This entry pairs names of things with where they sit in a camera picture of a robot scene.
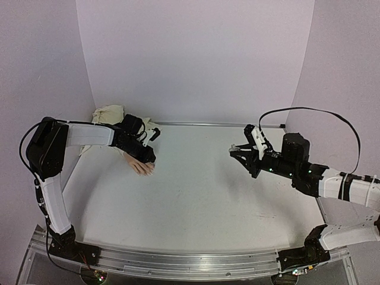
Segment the clear nail polish bottle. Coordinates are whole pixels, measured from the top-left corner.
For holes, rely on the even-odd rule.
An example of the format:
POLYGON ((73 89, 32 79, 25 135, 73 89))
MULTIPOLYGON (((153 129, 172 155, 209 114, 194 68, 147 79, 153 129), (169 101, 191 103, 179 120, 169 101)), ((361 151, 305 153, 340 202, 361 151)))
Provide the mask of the clear nail polish bottle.
POLYGON ((235 151, 239 151, 240 148, 238 146, 236 146, 235 144, 232 144, 231 147, 229 148, 229 152, 232 153, 232 152, 235 152, 235 151))

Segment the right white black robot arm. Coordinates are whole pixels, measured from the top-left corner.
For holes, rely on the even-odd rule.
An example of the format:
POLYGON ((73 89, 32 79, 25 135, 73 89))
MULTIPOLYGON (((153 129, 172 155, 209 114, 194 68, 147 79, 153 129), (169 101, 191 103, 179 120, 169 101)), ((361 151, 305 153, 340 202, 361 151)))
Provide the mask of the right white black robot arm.
MULTIPOLYGON (((247 144, 232 145, 229 154, 253 178, 265 171, 288 178, 292 187, 310 197, 334 198, 379 212, 379 178, 359 176, 309 162, 310 143, 299 133, 284 134, 281 151, 274 151, 258 128, 245 133, 247 144)), ((324 250, 379 240, 379 214, 357 225, 323 225, 316 235, 324 250)))

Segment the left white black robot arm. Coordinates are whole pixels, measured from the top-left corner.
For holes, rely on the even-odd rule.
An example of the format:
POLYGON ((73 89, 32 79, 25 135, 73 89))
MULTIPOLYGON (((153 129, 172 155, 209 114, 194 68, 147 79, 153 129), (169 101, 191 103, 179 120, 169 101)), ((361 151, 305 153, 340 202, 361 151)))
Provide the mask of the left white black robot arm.
POLYGON ((58 236, 74 230, 61 189, 61 172, 68 147, 115 147, 141 163, 154 163, 156 156, 148 143, 161 134, 159 127, 150 128, 142 119, 130 114, 114 125, 45 117, 29 132, 33 136, 20 159, 34 176, 39 208, 50 231, 58 236))

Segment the mannequin hand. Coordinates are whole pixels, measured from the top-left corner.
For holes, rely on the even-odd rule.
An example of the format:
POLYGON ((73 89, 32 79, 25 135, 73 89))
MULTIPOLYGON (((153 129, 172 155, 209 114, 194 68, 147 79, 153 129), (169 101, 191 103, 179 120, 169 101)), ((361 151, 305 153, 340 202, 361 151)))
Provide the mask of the mannequin hand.
POLYGON ((155 169, 154 163, 142 163, 127 153, 123 154, 128 165, 140 176, 152 175, 155 169))

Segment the cream cloth sleeve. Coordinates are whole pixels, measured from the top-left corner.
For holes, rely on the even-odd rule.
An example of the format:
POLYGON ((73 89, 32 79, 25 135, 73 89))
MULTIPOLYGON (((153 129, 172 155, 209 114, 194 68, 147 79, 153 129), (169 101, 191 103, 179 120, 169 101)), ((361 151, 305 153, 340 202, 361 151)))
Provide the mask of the cream cloth sleeve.
MULTIPOLYGON (((104 106, 104 107, 96 109, 93 112, 92 123, 114 125, 117 123, 121 123, 124 117, 125 117, 124 107, 122 105, 113 104, 113 105, 108 105, 108 106, 104 106)), ((159 131, 162 131, 162 127, 159 124, 153 122, 151 118, 144 117, 142 118, 142 121, 146 127, 145 130, 149 131, 149 130, 153 130, 157 128, 159 131)), ((88 151, 90 148, 92 148, 92 146, 90 145, 82 146, 80 150, 80 155, 88 151)), ((132 156, 130 154, 127 154, 126 152, 120 150, 119 148, 117 147, 110 147, 110 148, 113 151, 119 153, 120 155, 124 157, 128 156, 130 157, 130 159, 132 159, 132 156)))

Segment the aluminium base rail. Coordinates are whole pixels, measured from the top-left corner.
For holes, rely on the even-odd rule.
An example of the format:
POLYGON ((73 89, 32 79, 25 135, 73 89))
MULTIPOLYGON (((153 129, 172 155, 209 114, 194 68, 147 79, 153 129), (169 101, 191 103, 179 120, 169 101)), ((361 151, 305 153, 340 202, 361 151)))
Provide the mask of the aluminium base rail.
POLYGON ((332 250, 328 260, 319 263, 291 265, 290 258, 276 250, 227 254, 173 254, 142 252, 113 247, 99 248, 85 244, 85 259, 66 259, 57 246, 52 246, 46 232, 36 229, 29 247, 40 254, 51 254, 59 261, 106 273, 133 277, 177 281, 248 280, 273 276, 301 276, 312 272, 334 276, 342 273, 349 283, 356 282, 347 248, 332 250))

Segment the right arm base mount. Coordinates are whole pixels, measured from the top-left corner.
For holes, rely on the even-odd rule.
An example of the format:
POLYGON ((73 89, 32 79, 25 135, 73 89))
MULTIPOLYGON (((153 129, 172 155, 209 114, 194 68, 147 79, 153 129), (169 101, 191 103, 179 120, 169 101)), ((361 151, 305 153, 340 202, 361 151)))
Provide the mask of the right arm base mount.
POLYGON ((277 257, 281 273, 315 266, 330 259, 329 250, 324 249, 317 238, 305 240, 302 247, 281 250, 277 257))

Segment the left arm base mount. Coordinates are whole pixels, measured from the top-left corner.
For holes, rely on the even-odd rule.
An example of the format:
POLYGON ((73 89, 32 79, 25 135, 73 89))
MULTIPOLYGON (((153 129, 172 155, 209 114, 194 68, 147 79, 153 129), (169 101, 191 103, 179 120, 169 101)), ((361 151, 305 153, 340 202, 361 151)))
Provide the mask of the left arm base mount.
POLYGON ((48 250, 51 255, 89 266, 98 264, 100 257, 100 248, 98 246, 77 242, 73 232, 67 232, 63 235, 52 233, 52 241, 48 250))

